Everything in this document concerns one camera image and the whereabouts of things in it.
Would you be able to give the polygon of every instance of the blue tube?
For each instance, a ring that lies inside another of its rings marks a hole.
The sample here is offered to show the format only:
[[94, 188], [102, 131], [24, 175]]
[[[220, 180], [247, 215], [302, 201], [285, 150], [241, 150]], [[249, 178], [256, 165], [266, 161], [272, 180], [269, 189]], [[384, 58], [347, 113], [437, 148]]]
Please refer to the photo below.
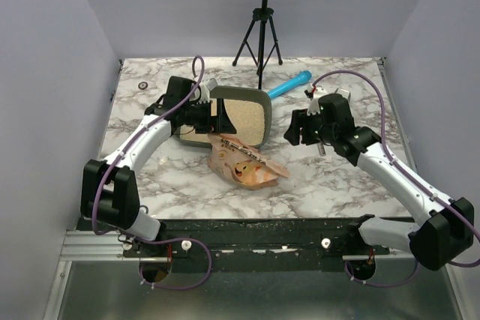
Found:
[[285, 82], [282, 85], [279, 85], [277, 88], [273, 88], [267, 94], [269, 95], [270, 99], [275, 99], [276, 97], [285, 94], [287, 91], [292, 90], [299, 85], [307, 84], [310, 79], [312, 79], [312, 73], [308, 70], [302, 71], [296, 77], [290, 79], [288, 82]]

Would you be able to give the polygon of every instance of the clear orange plastic bag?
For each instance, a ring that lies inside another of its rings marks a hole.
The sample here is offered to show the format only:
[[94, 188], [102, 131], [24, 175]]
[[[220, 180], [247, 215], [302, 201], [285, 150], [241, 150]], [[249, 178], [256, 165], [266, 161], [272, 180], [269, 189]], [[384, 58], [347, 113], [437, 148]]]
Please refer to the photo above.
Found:
[[223, 178], [251, 190], [278, 185], [288, 170], [231, 135], [208, 135], [212, 153], [208, 166]]

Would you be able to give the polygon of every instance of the marble surface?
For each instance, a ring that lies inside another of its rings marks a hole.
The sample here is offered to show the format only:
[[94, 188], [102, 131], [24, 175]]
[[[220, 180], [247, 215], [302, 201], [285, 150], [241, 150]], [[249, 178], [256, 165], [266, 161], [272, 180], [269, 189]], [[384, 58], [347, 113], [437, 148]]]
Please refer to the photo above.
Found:
[[[144, 109], [164, 93], [170, 76], [192, 78], [191, 58], [128, 59], [116, 92], [102, 156], [116, 150], [137, 127]], [[206, 58], [205, 77], [219, 85], [256, 87], [257, 76], [251, 58], [241, 58], [236, 67], [231, 58]], [[350, 69], [363, 73], [382, 89], [387, 104], [387, 141], [405, 161], [405, 153], [380, 78], [371, 58], [288, 58], [282, 66], [275, 59], [264, 73], [268, 91], [302, 70], [318, 77], [331, 70]], [[138, 84], [147, 82], [146, 90]], [[379, 132], [380, 106], [374, 90], [350, 75], [331, 76], [322, 85], [327, 91], [341, 87], [352, 93], [355, 122]], [[159, 219], [174, 218], [284, 218], [357, 217], [363, 214], [404, 216], [407, 212], [379, 183], [362, 170], [337, 156], [330, 147], [319, 155], [315, 145], [293, 147], [283, 139], [291, 111], [308, 106], [299, 87], [272, 101], [273, 122], [267, 143], [260, 149], [273, 160], [287, 165], [291, 177], [281, 178], [277, 187], [246, 190], [226, 182], [207, 167], [211, 152], [169, 139], [153, 154], [137, 183], [142, 203]]]

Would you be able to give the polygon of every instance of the white wall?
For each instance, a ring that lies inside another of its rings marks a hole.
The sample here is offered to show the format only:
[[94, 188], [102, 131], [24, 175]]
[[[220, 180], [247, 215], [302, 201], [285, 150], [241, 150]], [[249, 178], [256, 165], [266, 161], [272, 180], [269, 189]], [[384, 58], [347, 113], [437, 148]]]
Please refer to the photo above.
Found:
[[41, 319], [119, 63], [86, 0], [0, 9], [0, 319]]
[[[271, 0], [271, 6], [284, 55], [385, 56], [417, 1]], [[120, 56], [149, 57], [234, 56], [261, 0], [89, 2]], [[258, 35], [252, 40], [257, 49]]]
[[[465, 196], [480, 226], [480, 0], [420, 0], [387, 58], [387, 74], [418, 171]], [[463, 259], [476, 260], [479, 248]], [[480, 270], [460, 272], [480, 319]]]

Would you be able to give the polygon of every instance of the small round black object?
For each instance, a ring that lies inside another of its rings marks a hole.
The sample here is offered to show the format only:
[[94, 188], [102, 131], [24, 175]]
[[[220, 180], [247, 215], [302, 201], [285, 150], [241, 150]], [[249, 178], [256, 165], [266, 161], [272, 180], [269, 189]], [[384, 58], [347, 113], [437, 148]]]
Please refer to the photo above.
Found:
[[140, 89], [140, 90], [145, 90], [145, 89], [148, 88], [148, 86], [149, 86], [149, 84], [148, 84], [147, 82], [140, 82], [140, 83], [138, 84], [138, 89]]

